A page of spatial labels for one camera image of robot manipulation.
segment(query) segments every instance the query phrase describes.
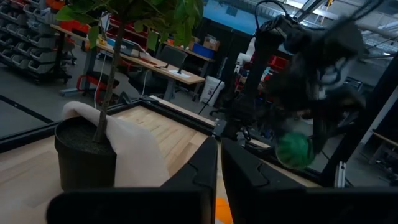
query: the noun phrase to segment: green ball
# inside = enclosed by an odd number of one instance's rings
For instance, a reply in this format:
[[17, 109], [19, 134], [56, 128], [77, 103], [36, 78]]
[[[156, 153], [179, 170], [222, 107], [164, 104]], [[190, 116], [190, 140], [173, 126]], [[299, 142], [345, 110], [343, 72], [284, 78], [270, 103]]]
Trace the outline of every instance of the green ball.
[[304, 169], [315, 159], [311, 142], [301, 133], [287, 133], [280, 138], [276, 156], [289, 169]]

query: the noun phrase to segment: black plant pot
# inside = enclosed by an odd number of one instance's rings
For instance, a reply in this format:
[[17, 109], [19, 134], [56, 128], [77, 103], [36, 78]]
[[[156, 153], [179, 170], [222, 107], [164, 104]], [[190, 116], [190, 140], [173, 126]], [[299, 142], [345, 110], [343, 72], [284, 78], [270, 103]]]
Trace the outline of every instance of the black plant pot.
[[92, 141], [96, 126], [83, 117], [62, 121], [55, 128], [55, 148], [61, 187], [73, 189], [113, 187], [116, 153], [108, 139]]

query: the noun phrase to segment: cardboard box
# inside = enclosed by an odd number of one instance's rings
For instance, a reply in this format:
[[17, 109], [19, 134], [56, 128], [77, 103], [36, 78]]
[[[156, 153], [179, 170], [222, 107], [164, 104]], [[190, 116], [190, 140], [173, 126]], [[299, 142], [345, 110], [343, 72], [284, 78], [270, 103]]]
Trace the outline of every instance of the cardboard box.
[[217, 51], [218, 47], [220, 46], [220, 42], [217, 41], [216, 39], [206, 37], [205, 42], [203, 43], [204, 47], [207, 47], [208, 49]]
[[192, 50], [192, 49], [193, 49], [193, 45], [194, 45], [195, 43], [199, 43], [199, 42], [200, 42], [200, 39], [199, 39], [199, 38], [197, 38], [197, 37], [192, 37], [192, 40], [191, 40], [191, 42], [190, 42], [189, 45], [188, 45], [189, 49]]

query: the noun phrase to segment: soil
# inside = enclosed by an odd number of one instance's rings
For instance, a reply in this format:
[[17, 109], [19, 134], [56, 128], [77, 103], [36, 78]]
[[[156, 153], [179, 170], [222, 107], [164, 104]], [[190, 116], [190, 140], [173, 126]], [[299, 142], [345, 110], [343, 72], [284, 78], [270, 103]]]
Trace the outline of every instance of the soil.
[[93, 141], [95, 131], [96, 126], [94, 124], [84, 122], [65, 128], [58, 134], [58, 137], [72, 149], [99, 155], [114, 155], [115, 152], [108, 139], [104, 139], [101, 143]]

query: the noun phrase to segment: plant stem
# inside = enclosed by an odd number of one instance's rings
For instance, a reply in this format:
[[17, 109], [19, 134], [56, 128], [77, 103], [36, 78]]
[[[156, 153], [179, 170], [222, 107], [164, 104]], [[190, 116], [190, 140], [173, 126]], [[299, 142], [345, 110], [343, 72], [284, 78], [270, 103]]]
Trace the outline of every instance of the plant stem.
[[105, 130], [106, 130], [106, 125], [107, 125], [106, 112], [108, 111], [109, 102], [111, 101], [111, 98], [112, 98], [114, 74], [116, 73], [116, 67], [118, 66], [118, 63], [119, 63], [120, 46], [122, 43], [125, 26], [126, 26], [126, 23], [121, 21], [120, 25], [119, 25], [118, 35], [116, 36], [116, 40], [115, 40], [114, 47], [113, 47], [114, 53], [113, 53], [113, 59], [112, 59], [112, 64], [111, 64], [111, 73], [109, 74], [108, 85], [106, 86], [105, 98], [102, 102], [101, 114], [99, 116], [98, 127], [97, 127], [97, 130], [96, 130], [94, 138], [93, 138], [94, 142], [102, 142], [102, 140], [104, 139], [104, 136], [105, 136]]

